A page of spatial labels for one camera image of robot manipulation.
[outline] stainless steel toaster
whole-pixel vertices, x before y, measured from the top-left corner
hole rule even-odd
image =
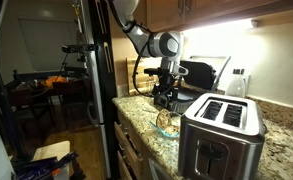
[[[181,118],[178,170],[186,179],[255,179],[264,140],[254,101],[204,94]]]

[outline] granite countertop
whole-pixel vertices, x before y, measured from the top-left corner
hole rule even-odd
[[[131,122],[134,130],[173,179],[183,179],[178,173],[179,138],[168,138],[149,124],[156,124],[159,106],[143,96],[114,98],[114,104]],[[293,179],[293,130],[263,120],[268,128],[256,179]]]

